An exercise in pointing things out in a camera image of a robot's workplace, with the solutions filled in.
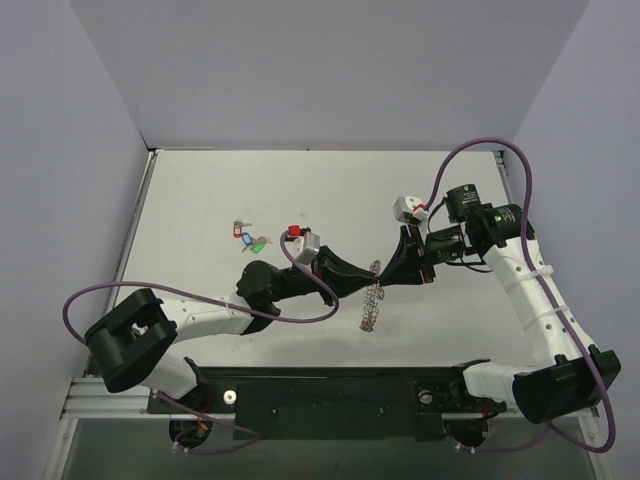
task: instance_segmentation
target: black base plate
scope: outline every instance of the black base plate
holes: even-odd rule
[[[506,411],[504,404],[467,395],[460,367],[200,370],[214,395],[209,412],[235,413],[237,425],[264,439],[439,440],[446,436],[442,414],[482,414],[487,406],[491,413]],[[222,400],[227,390],[237,392],[234,405]],[[419,401],[424,391],[429,403]],[[147,411],[178,413],[151,397]]]

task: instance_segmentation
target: red clip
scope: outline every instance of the red clip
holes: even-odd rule
[[[289,237],[301,237],[302,236],[302,229],[300,228],[300,225],[291,225],[289,227]]]

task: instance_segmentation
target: white table surface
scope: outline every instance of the white table surface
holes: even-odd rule
[[[160,151],[124,279],[171,285],[209,296],[235,291],[244,266],[260,259],[289,266],[277,239],[291,224],[309,226],[344,260],[383,267],[395,251],[398,196],[426,200],[444,152]],[[483,202],[507,203],[491,152],[459,155],[440,194],[475,183]],[[237,218],[268,236],[259,254],[242,253]],[[432,228],[448,226],[446,210]],[[446,366],[477,358],[513,365],[533,361],[515,312],[493,275],[436,267],[436,282],[392,286],[373,333],[358,326],[364,290],[341,301],[333,318],[313,325],[273,323],[243,337],[219,335],[171,347],[199,365]],[[131,289],[122,289],[123,299]],[[168,295],[160,292],[160,297]],[[325,312],[319,295],[280,302],[283,315]]]

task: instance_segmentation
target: white wall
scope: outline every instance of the white wall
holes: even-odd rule
[[[588,0],[71,0],[152,147],[512,137]]]
[[[622,361],[611,394],[620,478],[640,457],[640,3],[592,0],[516,136],[534,172],[532,221],[563,295]],[[522,174],[509,172],[519,198]]]
[[[146,149],[66,1],[4,2],[0,65],[0,478],[32,479],[87,357],[62,303],[113,276]]]

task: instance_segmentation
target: coiled spring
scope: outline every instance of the coiled spring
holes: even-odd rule
[[[380,275],[382,264],[380,260],[376,260],[369,266],[369,271]],[[366,289],[364,297],[364,314],[362,315],[362,322],[360,322],[360,330],[364,332],[373,332],[373,326],[378,320],[378,314],[380,310],[378,308],[378,302],[384,299],[384,288],[379,284],[369,285]]]

